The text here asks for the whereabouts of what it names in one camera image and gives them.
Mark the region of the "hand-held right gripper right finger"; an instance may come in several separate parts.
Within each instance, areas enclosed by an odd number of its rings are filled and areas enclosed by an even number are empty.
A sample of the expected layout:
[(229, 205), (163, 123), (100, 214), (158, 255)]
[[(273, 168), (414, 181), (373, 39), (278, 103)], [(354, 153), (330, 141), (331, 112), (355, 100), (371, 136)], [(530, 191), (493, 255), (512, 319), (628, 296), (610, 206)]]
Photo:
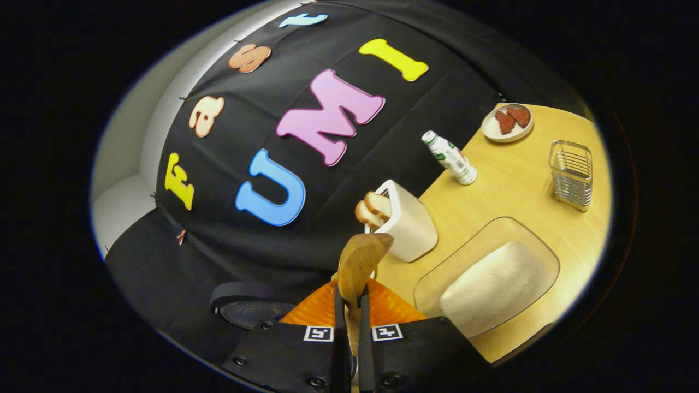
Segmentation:
[(360, 393), (464, 393), (491, 365), (446, 317), (427, 318), (374, 279), (360, 297)]

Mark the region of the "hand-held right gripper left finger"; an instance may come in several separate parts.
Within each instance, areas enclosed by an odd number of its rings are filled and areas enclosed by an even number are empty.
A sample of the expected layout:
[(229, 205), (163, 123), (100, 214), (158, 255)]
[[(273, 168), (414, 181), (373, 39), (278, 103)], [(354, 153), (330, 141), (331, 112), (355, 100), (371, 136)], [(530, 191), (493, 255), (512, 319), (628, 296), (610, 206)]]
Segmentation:
[(222, 372), (260, 393), (351, 393), (352, 353), (335, 288), (323, 284), (276, 323), (247, 329)]

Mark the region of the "wooden spoon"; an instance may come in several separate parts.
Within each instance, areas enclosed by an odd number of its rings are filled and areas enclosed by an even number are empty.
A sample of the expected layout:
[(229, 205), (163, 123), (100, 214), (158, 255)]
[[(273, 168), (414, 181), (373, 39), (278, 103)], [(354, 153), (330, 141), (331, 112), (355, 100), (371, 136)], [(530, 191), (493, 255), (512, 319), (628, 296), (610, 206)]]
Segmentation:
[(357, 234), (347, 242), (339, 259), (337, 293), (342, 298), (340, 315), (347, 323), (353, 356), (359, 355), (360, 296), (370, 274), (391, 249), (394, 238), (385, 233)]

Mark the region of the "dark grey rice cooker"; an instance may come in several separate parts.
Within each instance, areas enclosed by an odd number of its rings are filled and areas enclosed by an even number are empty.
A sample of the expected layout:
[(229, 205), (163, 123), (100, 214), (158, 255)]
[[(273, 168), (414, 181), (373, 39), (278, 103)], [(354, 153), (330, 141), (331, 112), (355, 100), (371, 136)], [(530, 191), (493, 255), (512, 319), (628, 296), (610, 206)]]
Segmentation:
[(253, 281), (235, 281), (216, 286), (209, 309), (228, 323), (254, 329), (265, 321), (276, 323), (308, 295), (306, 291), (277, 288)]

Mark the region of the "white rice heap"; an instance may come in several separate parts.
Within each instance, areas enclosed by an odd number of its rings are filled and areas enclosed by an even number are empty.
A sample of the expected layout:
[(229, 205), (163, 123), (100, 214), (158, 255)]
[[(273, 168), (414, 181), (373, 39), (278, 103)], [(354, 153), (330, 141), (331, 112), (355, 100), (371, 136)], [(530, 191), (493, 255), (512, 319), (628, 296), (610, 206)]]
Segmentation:
[(522, 242), (509, 242), (470, 266), (439, 298), (439, 308), (473, 338), (509, 321), (551, 288), (558, 266)]

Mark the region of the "wire chopstick holder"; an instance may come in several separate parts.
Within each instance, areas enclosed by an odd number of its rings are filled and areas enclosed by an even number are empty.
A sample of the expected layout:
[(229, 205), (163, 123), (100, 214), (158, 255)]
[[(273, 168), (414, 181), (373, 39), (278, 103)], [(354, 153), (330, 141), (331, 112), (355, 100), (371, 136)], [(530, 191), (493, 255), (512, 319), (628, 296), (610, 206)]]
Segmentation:
[(550, 147), (549, 167), (554, 198), (579, 211), (587, 211), (593, 192), (591, 151), (582, 144), (554, 140)]

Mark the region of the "white toaster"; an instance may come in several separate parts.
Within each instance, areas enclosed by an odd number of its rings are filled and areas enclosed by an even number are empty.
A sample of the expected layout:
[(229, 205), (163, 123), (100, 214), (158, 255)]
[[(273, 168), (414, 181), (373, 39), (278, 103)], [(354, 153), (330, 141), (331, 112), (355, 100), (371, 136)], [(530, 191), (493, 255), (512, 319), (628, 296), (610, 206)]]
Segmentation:
[(392, 205), (391, 218), (378, 229), (393, 237), (389, 254), (410, 263), (435, 248), (439, 234), (427, 207), (416, 196), (392, 180), (375, 192), (387, 196)]

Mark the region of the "clear glass tray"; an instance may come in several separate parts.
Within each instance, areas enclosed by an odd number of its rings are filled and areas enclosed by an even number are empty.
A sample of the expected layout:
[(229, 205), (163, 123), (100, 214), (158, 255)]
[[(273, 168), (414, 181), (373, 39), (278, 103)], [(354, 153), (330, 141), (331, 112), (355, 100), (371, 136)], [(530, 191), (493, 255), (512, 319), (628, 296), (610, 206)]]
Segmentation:
[(509, 242), (526, 244), (547, 263), (556, 264), (559, 275), (559, 259), (545, 242), (513, 217), (497, 217), (417, 282), (413, 291), (416, 308), (428, 318), (446, 317), (439, 308), (439, 298), (447, 287), (470, 266)]

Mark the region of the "white plastic drink bottle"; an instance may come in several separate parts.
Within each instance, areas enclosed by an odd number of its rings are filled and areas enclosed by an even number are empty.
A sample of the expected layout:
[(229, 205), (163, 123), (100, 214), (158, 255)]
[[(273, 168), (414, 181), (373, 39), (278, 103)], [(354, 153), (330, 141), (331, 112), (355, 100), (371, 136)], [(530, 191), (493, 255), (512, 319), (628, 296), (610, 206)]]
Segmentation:
[(473, 184), (478, 172), (461, 150), (434, 131), (427, 131), (421, 137), (422, 142), (430, 150), (432, 156), (448, 171), (462, 186)]

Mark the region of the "round white plate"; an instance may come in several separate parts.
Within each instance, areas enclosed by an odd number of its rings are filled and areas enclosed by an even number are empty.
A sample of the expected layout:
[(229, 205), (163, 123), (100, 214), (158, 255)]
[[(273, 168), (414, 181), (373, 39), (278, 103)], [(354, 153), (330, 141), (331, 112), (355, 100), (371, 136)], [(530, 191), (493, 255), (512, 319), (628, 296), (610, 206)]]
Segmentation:
[[(527, 126), (526, 128), (522, 128), (519, 125), (516, 125), (510, 134), (504, 136), (500, 134), (499, 123), (495, 119), (495, 112), (497, 112), (497, 110), (506, 112), (506, 109), (510, 106), (528, 109), (531, 113), (531, 122), (529, 126)], [(487, 114), (487, 116), (483, 119), (481, 126), (481, 130), (484, 136), (487, 137), (487, 139), (489, 139), (490, 141), (498, 142), (499, 144), (509, 144), (509, 142), (519, 141), (520, 139), (526, 137), (532, 131), (533, 128), (534, 114), (527, 105), (522, 104), (500, 105), (500, 107), (497, 107), (496, 109), (492, 110), (492, 112)]]

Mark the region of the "black backdrop cloth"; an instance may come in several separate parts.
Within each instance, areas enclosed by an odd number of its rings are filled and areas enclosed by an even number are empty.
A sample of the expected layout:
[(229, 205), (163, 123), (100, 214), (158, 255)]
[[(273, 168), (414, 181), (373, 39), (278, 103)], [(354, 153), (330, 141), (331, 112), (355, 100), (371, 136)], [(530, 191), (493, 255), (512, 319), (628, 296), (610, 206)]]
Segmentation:
[(386, 180), (423, 194), (442, 169), (421, 135), (464, 147), (503, 99), (586, 115), (542, 61), (441, 3), (295, 8), (196, 82), (165, 138), (156, 208), (115, 241), (106, 269), (153, 328), (224, 361), (244, 331), (208, 311), (216, 286), (327, 283), (362, 230), (359, 198)]

